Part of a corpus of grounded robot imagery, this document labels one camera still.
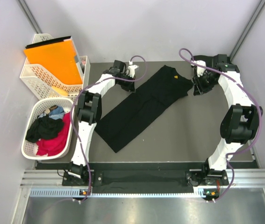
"blue denim cloth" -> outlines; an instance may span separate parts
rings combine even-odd
[[[39,118],[42,118],[44,116],[46,116],[47,114],[45,112],[41,113]],[[64,109],[61,106],[58,106],[56,109],[54,109],[53,111],[50,111],[50,113],[48,114],[50,118],[57,120],[57,119],[63,119],[65,112]]]

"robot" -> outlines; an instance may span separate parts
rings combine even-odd
[[[227,55],[216,55],[214,57],[197,56],[196,59],[193,61],[194,63],[206,66],[206,62],[208,62],[207,66],[224,72],[242,86],[239,69],[230,62]],[[226,168],[227,161],[232,158],[232,155],[226,158],[226,154],[236,152],[241,146],[256,136],[259,126],[257,108],[235,82],[204,68],[192,67],[194,69],[194,94],[205,94],[211,91],[216,84],[219,84],[224,91],[229,109],[221,123],[220,133],[222,138],[214,153],[202,164],[200,171],[187,171],[186,178],[193,187],[214,184],[215,181],[220,181],[221,185],[228,185]],[[87,159],[93,131],[96,123],[101,119],[102,97],[116,84],[119,84],[125,91],[135,91],[133,82],[115,80],[113,78],[106,81],[103,80],[109,77],[135,80],[137,70],[138,66],[133,65],[132,62],[129,62],[129,66],[126,69],[125,63],[116,60],[109,70],[103,72],[98,80],[100,83],[82,92],[79,97],[77,105],[79,135]],[[79,140],[77,141],[67,175],[81,179],[82,182],[86,182],[88,179],[86,161],[82,154]]]

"metal floor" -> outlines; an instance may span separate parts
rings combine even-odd
[[[137,77],[143,75],[144,63]],[[89,83],[96,82],[102,72],[113,63],[92,63]],[[136,83],[136,88],[154,75],[162,66],[176,68],[177,72],[188,79],[192,69],[186,62],[148,62],[147,76]],[[102,117],[121,103],[130,93],[115,86],[102,99]],[[166,161],[205,161],[216,149],[220,141],[220,124],[228,111],[223,91],[217,85],[211,92],[194,96],[193,88],[188,96],[177,100],[146,130],[138,135],[120,152],[115,153],[105,141],[94,132],[90,146],[90,162],[166,162]],[[69,153],[60,159],[44,161],[69,162],[74,153],[72,144]],[[248,152],[235,156],[233,161],[252,161]]]
[[[265,224],[262,189],[231,189],[215,204],[201,198],[89,198],[81,205],[70,200],[42,213],[58,200],[31,197],[23,224]]]

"yellow object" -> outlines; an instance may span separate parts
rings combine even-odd
[[[58,94],[60,94],[60,95],[62,95],[62,96],[64,96],[64,97],[67,97],[68,96],[68,93],[65,91],[65,90],[62,90],[62,89],[60,89],[60,88],[57,88],[57,87],[55,87],[55,86],[51,86],[51,88],[55,91],[55,92],[57,92]]]
[[[66,85],[82,84],[75,46],[71,39],[25,49],[31,64],[40,64]]]

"white plastic basket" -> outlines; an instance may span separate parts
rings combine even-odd
[[[50,34],[36,34],[33,43],[53,39]],[[83,84],[88,82],[90,74],[90,62],[87,56],[81,56],[81,60],[85,60]],[[30,64],[28,59],[25,60],[22,68],[20,79],[27,85],[33,94],[40,100],[51,97],[64,97],[53,90],[51,87],[58,87],[66,92],[70,98],[74,100],[82,89],[82,85],[65,85],[52,75],[47,69],[39,64]]]
[[[34,107],[33,110],[31,112],[28,124],[26,126],[26,130],[25,130],[25,135],[23,138],[23,142],[22,142],[22,146],[21,146],[21,151],[24,157],[30,159],[30,160],[52,160],[52,159],[56,159],[56,158],[60,158],[65,156],[70,148],[70,140],[71,140],[71,136],[72,136],[72,124],[70,124],[70,128],[69,128],[69,132],[68,132],[68,138],[67,138],[67,142],[65,145],[65,148],[63,149],[62,152],[60,152],[57,155],[54,156],[39,156],[36,155],[37,151],[38,151],[38,145],[36,143],[31,143],[27,140],[25,140],[25,136],[26,133],[28,131],[28,129],[30,128],[30,126],[32,125],[32,123],[37,119],[37,117],[47,108],[50,108],[54,105],[57,106],[61,106],[63,107],[65,113],[68,113],[71,109],[71,106],[73,104],[73,101],[70,100],[69,98],[47,98],[47,99],[42,99],[40,101],[38,101]]]

